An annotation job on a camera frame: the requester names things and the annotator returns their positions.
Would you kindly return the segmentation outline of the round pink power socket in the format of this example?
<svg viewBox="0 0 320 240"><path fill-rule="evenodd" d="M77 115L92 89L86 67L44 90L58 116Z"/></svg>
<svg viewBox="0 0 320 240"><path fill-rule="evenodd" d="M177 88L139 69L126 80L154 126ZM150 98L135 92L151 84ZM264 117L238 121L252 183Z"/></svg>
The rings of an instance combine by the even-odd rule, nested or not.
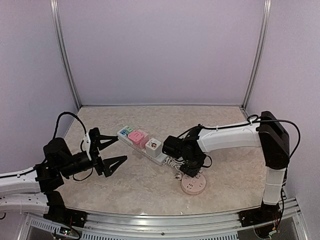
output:
<svg viewBox="0 0 320 240"><path fill-rule="evenodd" d="M198 195L202 193L206 187L207 181L202 173L198 173L194 177L184 175L181 179L181 188L188 195Z"/></svg>

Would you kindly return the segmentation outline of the white multicolour power strip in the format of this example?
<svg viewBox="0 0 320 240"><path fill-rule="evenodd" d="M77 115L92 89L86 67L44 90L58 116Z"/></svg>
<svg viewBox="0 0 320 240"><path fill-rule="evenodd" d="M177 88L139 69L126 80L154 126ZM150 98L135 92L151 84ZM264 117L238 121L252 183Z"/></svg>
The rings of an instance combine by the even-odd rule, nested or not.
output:
<svg viewBox="0 0 320 240"><path fill-rule="evenodd" d="M155 138L150 138L149 134L142 130L134 130L125 126L117 132L117 136L122 142L159 166L164 165L169 158L162 153L163 143Z"/></svg>

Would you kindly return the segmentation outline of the green plug adapter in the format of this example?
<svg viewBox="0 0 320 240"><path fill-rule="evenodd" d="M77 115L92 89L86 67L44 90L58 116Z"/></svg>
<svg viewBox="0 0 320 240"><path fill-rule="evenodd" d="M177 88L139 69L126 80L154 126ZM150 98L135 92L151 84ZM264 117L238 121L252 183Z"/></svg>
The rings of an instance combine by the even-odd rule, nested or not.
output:
<svg viewBox="0 0 320 240"><path fill-rule="evenodd" d="M126 128L125 128L125 132L126 132L126 134L127 135L129 135L131 132L133 132L134 131L134 129L132 128L132 127L130 127L130 126L127 126Z"/></svg>

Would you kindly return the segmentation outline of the pink cube socket adapter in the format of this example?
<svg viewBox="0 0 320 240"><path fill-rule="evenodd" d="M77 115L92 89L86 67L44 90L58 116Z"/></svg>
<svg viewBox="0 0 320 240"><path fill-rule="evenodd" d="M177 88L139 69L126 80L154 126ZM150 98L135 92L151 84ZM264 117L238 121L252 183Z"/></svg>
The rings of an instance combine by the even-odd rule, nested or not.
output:
<svg viewBox="0 0 320 240"><path fill-rule="evenodd" d="M146 133L146 132L144 132L144 131L141 130L141 129L138 129L137 131L143 135L143 138L140 140L140 142L139 142L138 145L137 145L138 148L142 150L142 149L145 148L146 143L150 140L149 134Z"/></svg>

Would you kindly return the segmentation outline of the white cube socket adapter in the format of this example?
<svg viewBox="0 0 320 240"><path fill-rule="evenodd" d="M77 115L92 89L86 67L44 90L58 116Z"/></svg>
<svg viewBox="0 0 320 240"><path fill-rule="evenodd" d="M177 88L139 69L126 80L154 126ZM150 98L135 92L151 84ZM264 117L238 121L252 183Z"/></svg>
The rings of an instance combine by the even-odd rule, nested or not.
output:
<svg viewBox="0 0 320 240"><path fill-rule="evenodd" d="M145 151L148 155L156 158L162 152L162 142L155 138L151 138L145 144Z"/></svg>

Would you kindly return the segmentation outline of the pink plug adapter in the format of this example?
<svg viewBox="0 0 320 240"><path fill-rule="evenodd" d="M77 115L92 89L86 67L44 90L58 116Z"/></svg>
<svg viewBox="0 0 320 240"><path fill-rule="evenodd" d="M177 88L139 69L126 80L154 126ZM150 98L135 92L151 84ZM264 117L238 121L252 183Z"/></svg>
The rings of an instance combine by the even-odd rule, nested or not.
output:
<svg viewBox="0 0 320 240"><path fill-rule="evenodd" d="M130 132L127 137L135 145L139 145L145 138L144 134L137 130L133 130L132 132Z"/></svg>

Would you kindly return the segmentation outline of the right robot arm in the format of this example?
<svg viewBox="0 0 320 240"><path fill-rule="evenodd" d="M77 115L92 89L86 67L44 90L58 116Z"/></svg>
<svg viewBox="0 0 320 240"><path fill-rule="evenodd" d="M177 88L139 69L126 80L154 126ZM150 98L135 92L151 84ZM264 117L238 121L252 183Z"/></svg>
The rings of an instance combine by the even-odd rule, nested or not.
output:
<svg viewBox="0 0 320 240"><path fill-rule="evenodd" d="M235 148L260 148L266 166L265 187L261 205L253 210L241 211L242 226L269 221L281 222L284 208L282 189L290 163L290 137L281 121L269 111L251 115L245 122L207 127L198 124L179 136L168 136L162 153L181 159L180 170L195 177L201 168L206 168L205 159L216 150Z"/></svg>

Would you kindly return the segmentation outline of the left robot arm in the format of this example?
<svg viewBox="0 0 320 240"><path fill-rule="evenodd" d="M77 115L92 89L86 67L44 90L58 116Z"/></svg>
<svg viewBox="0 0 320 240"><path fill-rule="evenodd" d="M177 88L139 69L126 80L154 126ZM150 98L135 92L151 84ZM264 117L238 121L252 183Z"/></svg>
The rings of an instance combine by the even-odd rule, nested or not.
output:
<svg viewBox="0 0 320 240"><path fill-rule="evenodd" d="M84 135L84 150L71 153L65 140L54 137L43 147L45 159L33 167L0 176L0 212L41 214L45 219L71 227L84 227L87 212L65 206L58 188L64 179L95 170L110 177L128 157L102 159L100 151L117 142L117 136L102 135L97 127Z"/></svg>

